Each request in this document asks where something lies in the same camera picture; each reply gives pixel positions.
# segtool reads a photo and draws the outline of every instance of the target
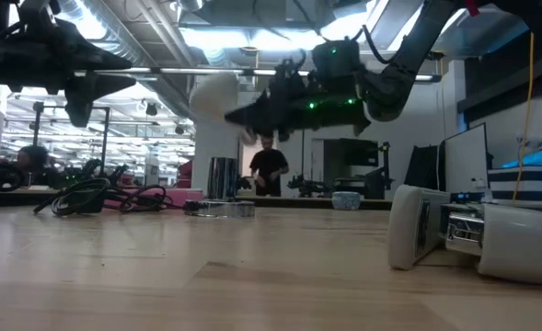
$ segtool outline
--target wooden tabletop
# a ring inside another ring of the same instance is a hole
[[[387,211],[256,213],[0,209],[0,330],[542,330],[542,287],[470,257],[390,269]]]

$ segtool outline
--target small bowl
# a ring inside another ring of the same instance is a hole
[[[361,207],[361,195],[357,192],[334,192],[332,206],[337,211],[356,211]]]

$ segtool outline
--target person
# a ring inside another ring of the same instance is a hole
[[[39,172],[48,163],[48,150],[43,146],[25,146],[17,153],[17,167],[29,172]]]
[[[58,183],[58,172],[53,166],[47,167],[48,150],[43,146],[25,146],[17,153],[17,167],[31,173],[31,185],[45,185],[54,188]]]
[[[289,165],[280,151],[272,148],[273,139],[260,138],[262,151],[256,153],[250,162],[252,176],[256,176],[256,195],[281,197],[281,175],[289,172]]]

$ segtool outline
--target metal plate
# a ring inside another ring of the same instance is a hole
[[[187,200],[185,203],[185,206],[189,206],[189,208],[185,208],[185,214],[191,216],[227,218],[254,216],[254,202],[252,201]]]

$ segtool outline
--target white sphere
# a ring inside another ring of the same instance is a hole
[[[225,121],[226,112],[237,108],[238,91],[235,74],[212,74],[190,91],[190,109],[200,119]]]

